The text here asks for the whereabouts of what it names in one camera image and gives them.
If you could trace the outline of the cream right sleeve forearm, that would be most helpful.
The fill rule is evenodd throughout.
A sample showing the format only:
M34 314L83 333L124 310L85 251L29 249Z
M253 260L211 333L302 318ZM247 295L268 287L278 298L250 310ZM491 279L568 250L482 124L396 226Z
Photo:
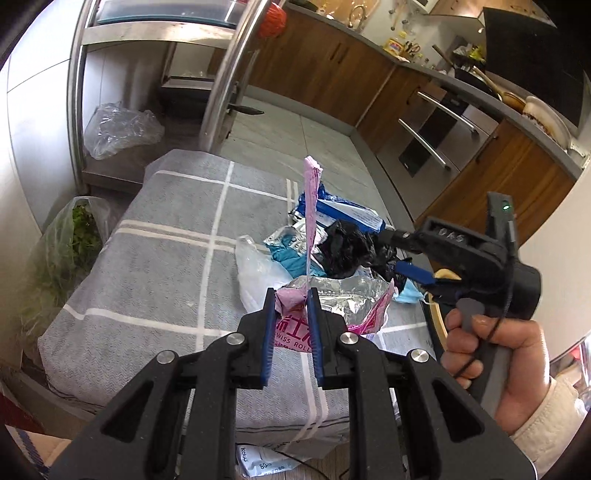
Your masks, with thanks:
M586 415L577 390L562 379L552 378L540 406L511 439L542 478L568 447Z

